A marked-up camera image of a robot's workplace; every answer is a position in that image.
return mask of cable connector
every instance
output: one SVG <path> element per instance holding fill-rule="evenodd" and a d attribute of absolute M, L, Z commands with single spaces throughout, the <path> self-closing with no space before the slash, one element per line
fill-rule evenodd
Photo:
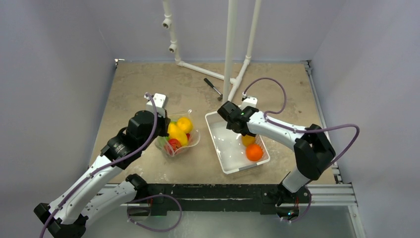
<path fill-rule="evenodd" d="M 145 93 L 144 97 L 147 101 L 150 101 L 150 97 L 147 96 L 147 93 Z"/>
<path fill-rule="evenodd" d="M 245 92 L 242 92 L 242 101 L 244 101 L 247 98 L 247 94 Z"/>
<path fill-rule="evenodd" d="M 54 210 L 61 211 L 61 209 L 63 209 L 63 206 L 59 206 L 59 204 L 54 207 Z"/>

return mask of white tray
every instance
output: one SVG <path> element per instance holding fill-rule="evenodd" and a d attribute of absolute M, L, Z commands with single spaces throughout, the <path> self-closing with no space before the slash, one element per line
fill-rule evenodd
<path fill-rule="evenodd" d="M 245 146 L 242 145 L 241 134 L 226 129 L 227 122 L 217 112 L 207 113 L 206 122 L 225 174 L 249 169 L 270 161 L 270 155 L 261 136 L 257 135 L 255 137 L 255 143 L 262 148 L 264 154 L 260 160 L 253 162 L 248 160 L 245 155 Z"/>

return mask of metal rod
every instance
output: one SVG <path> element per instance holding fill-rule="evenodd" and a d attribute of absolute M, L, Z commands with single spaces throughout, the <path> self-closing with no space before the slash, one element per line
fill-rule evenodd
<path fill-rule="evenodd" d="M 229 0 L 228 14 L 227 14 L 227 35 L 226 35 L 226 56 L 224 62 L 224 78 L 232 76 L 233 65 L 233 44 L 235 40 L 236 31 L 236 16 L 238 13 L 238 0 Z M 229 80 L 224 80 L 223 83 L 223 100 L 225 103 L 229 96 L 230 83 Z"/>
<path fill-rule="evenodd" d="M 216 90 L 216 92 L 217 92 L 219 95 L 222 95 L 222 93 L 221 93 L 221 92 L 219 92 L 219 90 L 218 90 L 217 88 L 214 88 L 214 87 L 213 87 L 213 89 L 214 89 L 214 90 Z"/>

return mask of red fruit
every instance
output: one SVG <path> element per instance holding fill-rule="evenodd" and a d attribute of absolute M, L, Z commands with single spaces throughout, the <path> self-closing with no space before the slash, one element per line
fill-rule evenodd
<path fill-rule="evenodd" d="M 181 142 L 179 142 L 177 139 L 170 139 L 168 143 L 172 146 L 173 151 L 181 148 Z"/>

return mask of white pvc pipe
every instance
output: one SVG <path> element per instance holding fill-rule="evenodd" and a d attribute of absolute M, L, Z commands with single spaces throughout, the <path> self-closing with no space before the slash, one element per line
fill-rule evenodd
<path fill-rule="evenodd" d="M 175 54 L 175 62 L 179 63 L 181 61 L 181 57 L 179 56 L 179 45 L 176 39 L 175 26 L 172 19 L 172 11 L 170 8 L 169 0 L 163 0 L 163 10 L 165 11 L 165 21 L 163 22 L 163 24 L 166 24 L 166 26 L 168 26 L 171 38 L 171 45 L 169 46 L 169 51 L 173 50 L 173 53 Z"/>
<path fill-rule="evenodd" d="M 244 76 L 244 73 L 247 70 L 249 63 L 249 59 L 244 60 L 244 64 L 242 65 L 241 71 L 239 71 L 238 77 L 236 77 L 236 81 L 233 84 L 232 89 L 230 90 L 229 97 L 227 98 L 229 101 L 232 101 L 233 96 L 235 96 L 236 90 L 238 90 L 239 85 L 242 82 L 242 77 Z"/>
<path fill-rule="evenodd" d="M 221 75 L 220 73 L 215 73 L 215 72 L 213 72 L 213 71 L 210 71 L 210 70 L 207 70 L 207 69 L 205 69 L 205 68 L 201 68 L 201 67 L 198 67 L 198 66 L 195 66 L 195 65 L 192 65 L 192 64 L 190 64 L 190 63 L 186 63 L 186 62 L 184 62 L 184 61 L 180 61 L 179 63 L 177 63 L 177 65 L 178 66 L 181 66 L 181 67 L 185 67 L 185 68 L 189 68 L 189 69 L 192 69 L 192 70 L 194 70 L 194 71 L 197 71 L 197 72 L 200 72 L 200 73 L 203 73 L 203 74 L 207 74 L 208 76 L 211 76 L 211 77 L 214 77 L 214 78 L 217 78 L 217 79 L 221 79 L 221 80 L 223 80 L 224 79 L 224 76 L 223 75 Z M 236 79 L 234 79 L 234 78 L 230 78 L 230 83 L 235 83 L 236 82 Z"/>
<path fill-rule="evenodd" d="M 232 101 L 233 96 L 235 96 L 236 90 L 238 90 L 239 85 L 242 82 L 242 78 L 244 76 L 245 70 L 247 69 L 251 61 L 252 47 L 254 45 L 255 31 L 257 29 L 258 16 L 260 15 L 260 8 L 261 8 L 261 0 L 256 0 L 255 6 L 254 6 L 254 14 L 252 16 L 250 37 L 248 40 L 247 55 L 245 56 L 244 64 L 242 65 L 241 71 L 239 72 L 238 77 L 236 77 L 236 82 L 233 84 L 232 90 L 229 93 L 229 97 L 228 97 L 229 101 Z"/>
<path fill-rule="evenodd" d="M 226 55 L 224 62 L 224 82 L 223 82 L 223 100 L 225 103 L 228 99 L 230 89 L 230 77 L 232 76 L 233 65 L 233 44 L 235 40 L 236 31 L 236 16 L 238 13 L 238 0 L 229 0 L 229 7 L 227 13 L 227 35 L 226 35 Z"/>
<path fill-rule="evenodd" d="M 252 24 L 250 31 L 250 38 L 248 41 L 248 49 L 246 58 L 251 60 L 252 47 L 254 45 L 255 31 L 257 29 L 258 16 L 260 14 L 261 0 L 255 0 L 254 14 L 252 16 Z"/>

